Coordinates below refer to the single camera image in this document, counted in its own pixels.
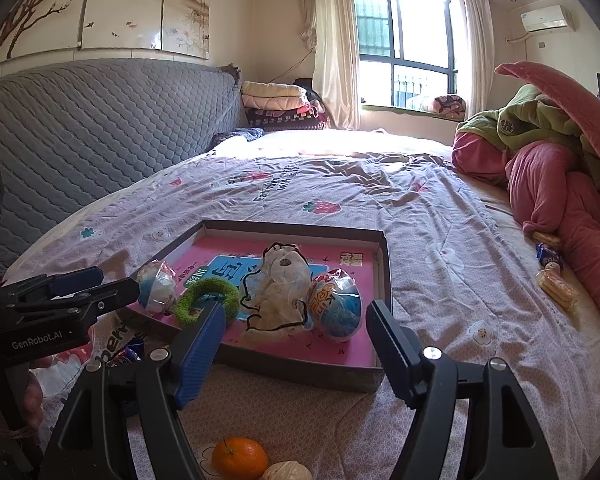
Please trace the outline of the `person's left hand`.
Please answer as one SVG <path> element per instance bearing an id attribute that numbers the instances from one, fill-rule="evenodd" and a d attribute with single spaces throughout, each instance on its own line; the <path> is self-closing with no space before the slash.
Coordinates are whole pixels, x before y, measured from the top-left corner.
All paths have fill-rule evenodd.
<path id="1" fill-rule="evenodd" d="M 38 368 L 48 368 L 52 364 L 52 357 L 33 361 L 30 363 L 30 371 L 28 372 L 28 383 L 23 393 L 23 413 L 24 419 L 28 426 L 37 430 L 44 419 L 44 410 L 42 409 L 42 387 L 33 373 L 33 370 Z"/>

